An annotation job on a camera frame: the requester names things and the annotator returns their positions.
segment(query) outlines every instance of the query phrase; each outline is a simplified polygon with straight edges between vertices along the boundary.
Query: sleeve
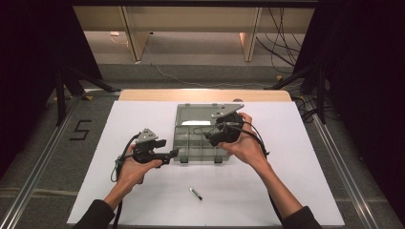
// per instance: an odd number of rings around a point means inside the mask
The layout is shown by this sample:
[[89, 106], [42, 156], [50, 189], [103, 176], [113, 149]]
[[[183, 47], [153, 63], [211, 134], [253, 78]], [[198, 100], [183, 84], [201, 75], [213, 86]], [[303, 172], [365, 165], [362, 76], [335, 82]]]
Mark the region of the sleeve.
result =
[[114, 216], [113, 210], [106, 202], [96, 199], [73, 229], [107, 228]]
[[285, 218], [282, 221], [283, 227], [285, 229], [318, 229], [322, 228], [318, 221], [313, 216], [311, 210], [308, 206], [303, 207], [298, 212], [292, 214], [291, 216]]

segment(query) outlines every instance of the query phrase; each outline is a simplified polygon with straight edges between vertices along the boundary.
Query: marker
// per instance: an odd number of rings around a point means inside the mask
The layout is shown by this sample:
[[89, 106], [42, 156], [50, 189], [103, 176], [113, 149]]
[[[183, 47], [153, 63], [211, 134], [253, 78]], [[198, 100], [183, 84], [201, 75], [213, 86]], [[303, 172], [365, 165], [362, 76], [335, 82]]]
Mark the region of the marker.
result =
[[196, 197], [199, 198], [200, 200], [203, 200], [202, 196], [200, 196], [200, 194], [197, 193], [196, 190], [194, 190], [193, 188], [189, 188], [189, 190], [190, 190], [190, 192], [191, 192], [192, 194], [194, 194], [194, 196], [196, 196]]

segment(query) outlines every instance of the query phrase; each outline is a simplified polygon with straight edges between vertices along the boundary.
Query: black controller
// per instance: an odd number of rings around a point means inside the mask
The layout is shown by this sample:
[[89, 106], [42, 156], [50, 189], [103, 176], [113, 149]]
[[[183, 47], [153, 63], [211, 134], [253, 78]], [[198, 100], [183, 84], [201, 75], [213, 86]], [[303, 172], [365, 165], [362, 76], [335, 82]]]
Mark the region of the black controller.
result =
[[154, 149], [166, 145], [166, 140], [156, 141], [158, 137], [149, 129], [139, 133], [136, 145], [132, 151], [135, 161], [144, 164], [154, 159], [159, 159], [162, 164], [169, 164], [170, 159], [178, 156], [179, 149], [172, 150], [168, 154], [155, 154]]
[[218, 133], [204, 134], [205, 138], [208, 139], [209, 143], [214, 147], [218, 146], [220, 142], [235, 142], [239, 138], [241, 132], [232, 127], [242, 129], [244, 126], [244, 120], [234, 112], [224, 117], [217, 118], [215, 126], [220, 130]]

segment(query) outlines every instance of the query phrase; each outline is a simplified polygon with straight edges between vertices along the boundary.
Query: person's right hand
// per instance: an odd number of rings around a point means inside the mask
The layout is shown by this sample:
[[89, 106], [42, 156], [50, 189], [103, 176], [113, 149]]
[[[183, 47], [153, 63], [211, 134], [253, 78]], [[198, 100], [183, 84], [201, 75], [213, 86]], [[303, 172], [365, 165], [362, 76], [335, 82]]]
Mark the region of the person's right hand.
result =
[[[239, 113], [239, 115], [245, 120], [245, 122], [247, 122], [244, 124], [243, 129], [256, 135], [256, 133], [253, 132], [251, 125], [248, 124], [252, 124], [252, 117], [245, 113]], [[235, 142], [221, 142], [218, 144], [218, 146], [228, 151], [230, 156], [234, 155], [239, 160], [252, 166], [253, 168], [256, 168], [256, 166], [259, 166], [264, 162], [267, 163], [266, 157], [262, 152], [259, 142], [257, 142], [257, 140], [251, 135], [243, 132], [241, 132], [238, 140]]]

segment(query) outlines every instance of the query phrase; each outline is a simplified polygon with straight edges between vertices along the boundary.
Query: black backdrop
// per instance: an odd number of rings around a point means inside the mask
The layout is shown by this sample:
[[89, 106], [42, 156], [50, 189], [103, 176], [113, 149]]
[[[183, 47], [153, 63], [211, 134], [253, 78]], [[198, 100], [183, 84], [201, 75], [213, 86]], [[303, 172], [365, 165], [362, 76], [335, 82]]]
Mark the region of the black backdrop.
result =
[[[0, 8], [0, 31], [1, 177], [26, 144], [60, 67], [73, 66], [93, 78], [101, 74], [70, 6], [7, 1]], [[64, 74], [67, 79], [80, 78]]]
[[405, 7], [361, 1], [333, 63], [330, 94], [359, 154], [405, 224]]

